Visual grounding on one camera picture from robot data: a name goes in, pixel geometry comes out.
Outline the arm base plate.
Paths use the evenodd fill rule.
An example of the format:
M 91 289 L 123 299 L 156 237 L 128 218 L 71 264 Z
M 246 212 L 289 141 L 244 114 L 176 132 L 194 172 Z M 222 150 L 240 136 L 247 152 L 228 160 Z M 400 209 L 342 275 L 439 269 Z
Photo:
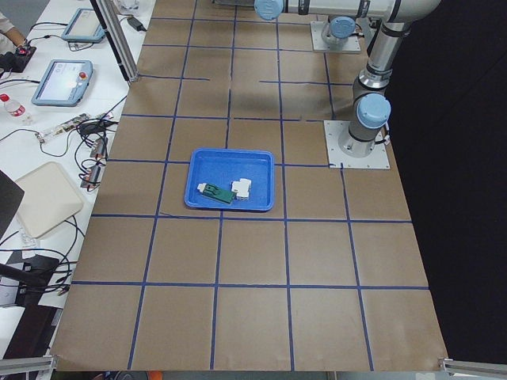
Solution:
M 310 23 L 312 47 L 314 51 L 359 54 L 360 41 L 357 36 L 337 38 L 331 34 L 327 21 L 312 21 Z
M 349 134 L 349 121 L 324 120 L 328 166 L 335 169 L 390 169 L 381 132 L 371 142 L 359 142 Z

